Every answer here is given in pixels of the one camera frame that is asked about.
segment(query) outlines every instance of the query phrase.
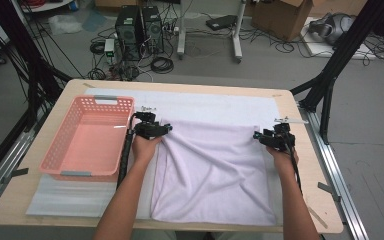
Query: white cloth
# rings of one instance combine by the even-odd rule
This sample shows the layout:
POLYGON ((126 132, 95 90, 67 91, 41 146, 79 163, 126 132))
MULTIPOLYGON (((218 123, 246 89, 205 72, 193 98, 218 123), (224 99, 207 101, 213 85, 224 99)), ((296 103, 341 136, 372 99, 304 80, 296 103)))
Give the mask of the white cloth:
POLYGON ((276 223, 256 126, 183 120, 160 144, 151 218, 269 226, 276 223))

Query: forearm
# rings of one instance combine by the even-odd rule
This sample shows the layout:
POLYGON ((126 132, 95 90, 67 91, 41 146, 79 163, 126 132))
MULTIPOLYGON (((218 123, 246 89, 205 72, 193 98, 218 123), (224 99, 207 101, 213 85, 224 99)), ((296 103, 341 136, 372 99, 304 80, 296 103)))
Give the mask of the forearm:
POLYGON ((133 164, 99 221, 95 240, 130 239, 146 168, 133 164))
POLYGON ((294 175, 283 174, 280 176, 280 181, 283 195, 284 239, 319 239, 294 175))

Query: computer tower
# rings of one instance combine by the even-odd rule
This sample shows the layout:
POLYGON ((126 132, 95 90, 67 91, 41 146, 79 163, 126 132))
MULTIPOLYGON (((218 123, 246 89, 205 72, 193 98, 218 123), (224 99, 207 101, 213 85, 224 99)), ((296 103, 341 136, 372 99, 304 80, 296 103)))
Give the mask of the computer tower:
POLYGON ((158 8, 156 6, 143 7, 142 16, 148 52, 164 52, 162 22, 158 8))
POLYGON ((142 57, 140 48, 145 39, 139 6, 121 6, 115 23, 115 30, 120 43, 123 60, 140 60, 142 57))

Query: basket handle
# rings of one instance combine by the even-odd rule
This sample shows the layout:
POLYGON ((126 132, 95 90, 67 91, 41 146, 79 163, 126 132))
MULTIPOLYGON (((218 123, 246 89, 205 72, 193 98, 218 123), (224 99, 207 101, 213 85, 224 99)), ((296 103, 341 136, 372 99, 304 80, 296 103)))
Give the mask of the basket handle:
POLYGON ((71 176, 71 177, 92 177, 91 172, 77 172, 77 171, 61 171, 62 176, 71 176))
POLYGON ((109 95, 94 95, 96 104, 113 104, 117 105, 117 96, 109 96, 109 95))

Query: human hand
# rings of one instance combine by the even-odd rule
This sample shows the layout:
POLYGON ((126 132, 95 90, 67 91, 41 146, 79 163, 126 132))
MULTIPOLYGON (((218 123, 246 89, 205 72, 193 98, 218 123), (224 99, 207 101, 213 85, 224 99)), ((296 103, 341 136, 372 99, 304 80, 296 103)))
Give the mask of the human hand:
POLYGON ((135 163, 144 163, 148 165, 155 153, 155 147, 161 142, 162 137, 157 137, 152 140, 147 140, 141 136, 135 137, 133 140, 133 155, 135 163))
MULTIPOLYGON (((267 151, 274 158, 274 166, 277 169, 277 172, 281 176, 295 176, 295 171, 292 166, 291 156, 289 156, 286 152, 280 152, 272 147, 266 147, 267 151)), ((296 149, 294 149, 294 158, 296 163, 298 164, 299 157, 296 149)))

